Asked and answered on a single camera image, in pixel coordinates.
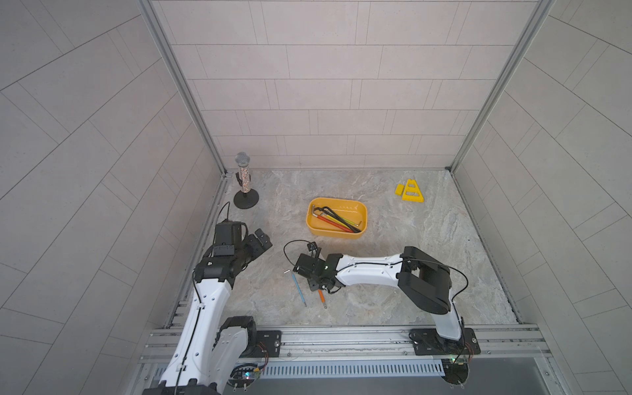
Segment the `blue hex key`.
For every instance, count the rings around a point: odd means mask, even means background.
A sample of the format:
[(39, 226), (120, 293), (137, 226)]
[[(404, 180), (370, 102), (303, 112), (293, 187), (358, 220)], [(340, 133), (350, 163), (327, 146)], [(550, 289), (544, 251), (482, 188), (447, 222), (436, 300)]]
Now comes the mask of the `blue hex key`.
[(304, 298), (303, 292), (301, 291), (301, 287), (300, 287), (300, 285), (299, 285), (299, 282), (298, 282), (298, 280), (297, 280), (297, 278), (296, 278), (295, 273), (294, 273), (293, 271), (291, 271), (290, 269), (287, 269), (287, 270), (285, 270), (285, 271), (284, 271), (284, 273), (283, 273), (283, 274), (285, 275), (285, 274), (287, 274), (287, 273), (290, 273), (290, 274), (291, 274), (291, 278), (292, 278), (292, 280), (294, 281), (294, 284), (295, 284), (296, 290), (297, 290), (298, 295), (299, 295), (299, 297), (300, 297), (300, 299), (301, 299), (301, 303), (303, 304), (303, 306), (304, 306), (304, 307), (306, 307), (306, 308), (307, 308), (307, 303), (306, 303), (306, 300), (305, 300), (305, 298)]

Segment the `green hex key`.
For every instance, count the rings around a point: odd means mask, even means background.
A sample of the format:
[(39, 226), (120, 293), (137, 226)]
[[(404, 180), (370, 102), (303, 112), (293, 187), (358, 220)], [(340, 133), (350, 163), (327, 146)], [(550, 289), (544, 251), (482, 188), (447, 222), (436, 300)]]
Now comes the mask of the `green hex key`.
[(354, 229), (355, 232), (360, 232), (362, 227), (362, 222), (354, 222), (348, 218), (342, 217), (342, 222), (344, 222), (348, 228)]

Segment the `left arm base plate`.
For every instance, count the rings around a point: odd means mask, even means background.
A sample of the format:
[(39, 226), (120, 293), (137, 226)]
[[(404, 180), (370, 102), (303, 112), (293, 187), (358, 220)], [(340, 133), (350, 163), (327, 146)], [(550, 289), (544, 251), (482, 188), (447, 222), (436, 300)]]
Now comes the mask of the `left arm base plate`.
[(282, 331), (258, 331), (255, 339), (249, 341), (246, 350), (240, 355), (240, 359), (262, 359), (266, 356), (277, 358), (280, 355)]

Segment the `red hex key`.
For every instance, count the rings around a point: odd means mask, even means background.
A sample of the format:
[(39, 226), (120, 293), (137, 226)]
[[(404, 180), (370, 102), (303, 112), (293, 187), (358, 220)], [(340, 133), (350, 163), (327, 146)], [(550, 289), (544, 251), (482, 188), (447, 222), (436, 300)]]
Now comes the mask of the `red hex key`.
[(341, 231), (344, 231), (347, 233), (354, 233), (354, 230), (352, 230), (348, 225), (342, 225), (342, 223), (332, 221), (325, 215), (317, 215), (316, 218), (319, 219), (321, 222), (328, 223), (329, 225), (332, 225), (336, 227), (337, 229), (340, 229)]

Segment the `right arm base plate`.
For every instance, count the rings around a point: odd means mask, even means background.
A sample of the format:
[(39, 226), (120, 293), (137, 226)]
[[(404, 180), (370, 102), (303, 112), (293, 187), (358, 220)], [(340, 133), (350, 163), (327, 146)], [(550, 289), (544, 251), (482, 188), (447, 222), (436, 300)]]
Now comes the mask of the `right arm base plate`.
[(408, 336), (417, 356), (475, 356), (481, 353), (477, 337), (471, 328), (462, 329), (459, 340), (443, 338), (436, 329), (412, 329)]

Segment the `orange hex key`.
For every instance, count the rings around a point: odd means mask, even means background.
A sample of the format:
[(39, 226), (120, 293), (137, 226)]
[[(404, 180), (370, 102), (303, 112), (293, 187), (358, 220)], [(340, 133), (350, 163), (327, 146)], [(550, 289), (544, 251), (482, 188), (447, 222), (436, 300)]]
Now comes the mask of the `orange hex key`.
[(318, 294), (319, 294), (319, 299), (320, 299), (320, 301), (321, 301), (321, 303), (322, 303), (322, 305), (323, 305), (324, 309), (327, 309), (327, 308), (328, 308), (328, 306), (327, 306), (327, 302), (326, 302), (326, 299), (325, 299), (325, 296), (324, 296), (323, 290), (318, 289)]

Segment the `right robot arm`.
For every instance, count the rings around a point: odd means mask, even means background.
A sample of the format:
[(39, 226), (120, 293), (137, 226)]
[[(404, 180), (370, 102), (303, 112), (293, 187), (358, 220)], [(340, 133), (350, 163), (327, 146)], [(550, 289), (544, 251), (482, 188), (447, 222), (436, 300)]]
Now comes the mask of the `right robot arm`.
[(450, 266), (411, 246), (400, 254), (378, 258), (332, 253), (322, 259), (315, 244), (309, 250), (299, 256), (293, 273), (307, 279), (312, 291), (332, 295), (355, 285), (398, 288), (434, 320), (435, 340), (427, 342), (430, 347), (446, 353), (468, 348), (465, 327), (454, 304), (457, 293)]

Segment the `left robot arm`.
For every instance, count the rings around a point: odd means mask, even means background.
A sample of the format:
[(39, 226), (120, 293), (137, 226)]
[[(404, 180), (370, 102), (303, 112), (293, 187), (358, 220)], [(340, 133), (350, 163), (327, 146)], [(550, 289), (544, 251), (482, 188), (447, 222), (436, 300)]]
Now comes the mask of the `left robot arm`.
[(189, 316), (166, 370), (145, 394), (221, 394), (235, 363), (257, 347), (251, 316), (222, 322), (236, 277), (273, 246), (262, 230), (243, 222), (224, 221), (215, 228), (211, 247), (192, 274)]

